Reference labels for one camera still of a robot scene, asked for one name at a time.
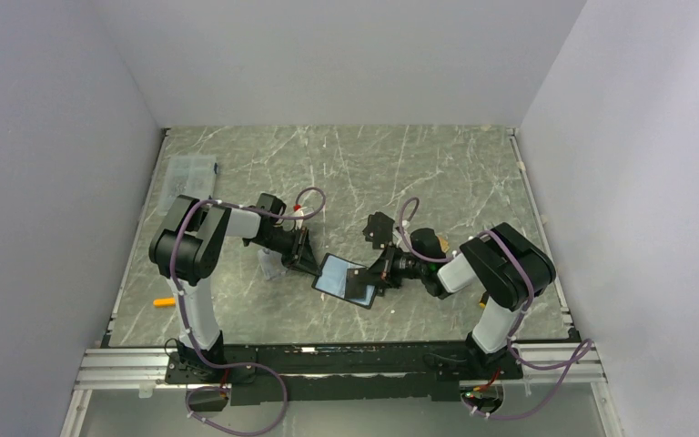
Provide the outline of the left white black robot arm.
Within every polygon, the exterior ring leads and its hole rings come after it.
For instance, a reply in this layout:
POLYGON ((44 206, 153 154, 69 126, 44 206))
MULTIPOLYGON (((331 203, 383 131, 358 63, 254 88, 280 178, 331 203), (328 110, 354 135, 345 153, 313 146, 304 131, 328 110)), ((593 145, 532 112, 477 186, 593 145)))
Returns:
POLYGON ((222 330, 212 308, 209 278, 216 269, 227 238, 244 246, 255 244, 280 255, 281 264, 312 276, 321 269, 309 243, 305 222, 326 205, 309 210, 296 204, 291 211, 280 198, 262 193, 252 206, 219 199, 177 196, 169 207, 148 249, 149 260, 171 282, 182 323, 179 341, 197 349, 189 370, 203 382, 217 380, 225 370, 225 357, 215 351, 222 345, 222 330))

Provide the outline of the black leather card holder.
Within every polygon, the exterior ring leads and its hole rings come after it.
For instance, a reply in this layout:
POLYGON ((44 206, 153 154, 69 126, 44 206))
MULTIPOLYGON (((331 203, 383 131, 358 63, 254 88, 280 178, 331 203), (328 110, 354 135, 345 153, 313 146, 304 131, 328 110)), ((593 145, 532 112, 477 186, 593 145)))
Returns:
POLYGON ((312 281, 311 288, 327 296, 370 310, 376 297, 374 286, 367 285, 362 295, 354 291, 348 292, 348 274, 361 269, 365 269, 365 266, 327 253, 320 264, 321 275, 312 281))

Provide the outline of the silver credit card stack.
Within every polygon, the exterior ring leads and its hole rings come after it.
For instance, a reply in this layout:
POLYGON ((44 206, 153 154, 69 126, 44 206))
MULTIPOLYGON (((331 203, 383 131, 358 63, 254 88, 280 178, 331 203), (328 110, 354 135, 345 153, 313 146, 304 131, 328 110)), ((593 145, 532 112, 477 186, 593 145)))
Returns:
POLYGON ((288 269, 284 266, 280 253, 270 249, 260 249, 257 255, 265 280, 276 280, 287 274, 288 269))

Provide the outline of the black card sleeve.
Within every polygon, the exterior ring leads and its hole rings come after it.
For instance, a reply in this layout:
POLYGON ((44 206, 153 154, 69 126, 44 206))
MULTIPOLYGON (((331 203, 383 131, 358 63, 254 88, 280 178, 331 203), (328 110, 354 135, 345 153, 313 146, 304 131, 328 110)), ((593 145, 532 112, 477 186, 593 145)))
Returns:
POLYGON ((362 230, 362 235, 373 249, 385 249, 393 242, 394 225, 395 221, 393 218, 377 211, 368 215, 367 224, 362 230))

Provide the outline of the black credit card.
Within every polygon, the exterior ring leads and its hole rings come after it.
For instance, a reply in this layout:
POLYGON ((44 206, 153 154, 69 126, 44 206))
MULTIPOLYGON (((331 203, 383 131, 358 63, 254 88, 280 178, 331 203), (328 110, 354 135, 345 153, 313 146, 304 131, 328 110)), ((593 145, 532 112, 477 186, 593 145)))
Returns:
POLYGON ((375 296, 375 290, 376 288, 371 283, 366 269, 347 269, 344 289, 345 300, 362 307, 370 307, 375 296))

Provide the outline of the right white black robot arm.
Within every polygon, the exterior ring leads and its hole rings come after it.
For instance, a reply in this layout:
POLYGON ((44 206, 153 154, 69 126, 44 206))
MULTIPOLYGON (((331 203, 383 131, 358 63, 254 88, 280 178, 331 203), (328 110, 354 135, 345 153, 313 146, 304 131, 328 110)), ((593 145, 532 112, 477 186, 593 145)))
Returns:
POLYGON ((366 240, 380 249, 368 268, 348 268, 345 295, 357 298, 371 286, 398 288, 405 279, 419 281, 434 298, 448 297, 479 282, 484 288, 483 313, 466 337, 465 365, 470 374, 486 378, 501 363, 519 329, 519 316, 554 282, 552 261, 519 231, 501 223, 483 231, 449 254, 433 229, 405 234, 400 227, 369 225, 366 240))

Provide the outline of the aluminium frame rail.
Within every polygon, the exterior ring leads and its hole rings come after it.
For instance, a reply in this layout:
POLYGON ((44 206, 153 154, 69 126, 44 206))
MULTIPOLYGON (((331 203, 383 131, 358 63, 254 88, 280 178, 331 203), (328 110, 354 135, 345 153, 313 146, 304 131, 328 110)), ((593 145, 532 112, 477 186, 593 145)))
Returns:
POLYGON ((233 346, 228 350, 232 362, 241 368, 231 371, 192 371, 178 361, 173 348, 110 348, 86 351, 76 377, 80 390, 153 391, 168 387, 195 388, 202 385, 227 386, 252 383, 256 376, 278 373, 281 378, 307 380, 329 377, 405 377, 430 376, 435 381, 459 381, 462 384, 488 381, 521 383, 605 383, 597 351, 588 351, 570 366, 562 365, 574 352, 572 343, 523 343, 516 347, 519 356, 507 356, 482 370, 471 370, 455 357, 430 352, 426 344, 350 346, 233 346))

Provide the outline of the clear plastic screw box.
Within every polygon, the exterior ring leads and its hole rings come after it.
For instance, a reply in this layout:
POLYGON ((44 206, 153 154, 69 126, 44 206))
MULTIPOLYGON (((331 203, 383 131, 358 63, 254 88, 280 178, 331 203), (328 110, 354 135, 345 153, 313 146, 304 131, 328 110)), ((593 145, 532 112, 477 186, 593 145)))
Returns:
POLYGON ((175 156, 168 161, 157 209, 165 214, 178 195, 211 198, 218 175, 215 156, 175 156))

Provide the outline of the yellow tipped black tool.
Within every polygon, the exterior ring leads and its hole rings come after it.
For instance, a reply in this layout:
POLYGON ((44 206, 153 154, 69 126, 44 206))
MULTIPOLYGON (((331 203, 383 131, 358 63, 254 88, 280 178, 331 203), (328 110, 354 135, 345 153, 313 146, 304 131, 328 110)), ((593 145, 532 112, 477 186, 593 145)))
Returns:
POLYGON ((488 294, 488 293, 484 293, 484 294, 481 296, 481 299, 480 299, 480 302, 479 302, 479 306, 480 306, 482 309, 484 309, 484 308, 486 307, 486 304, 487 304, 488 299, 489 299, 489 294, 488 294))

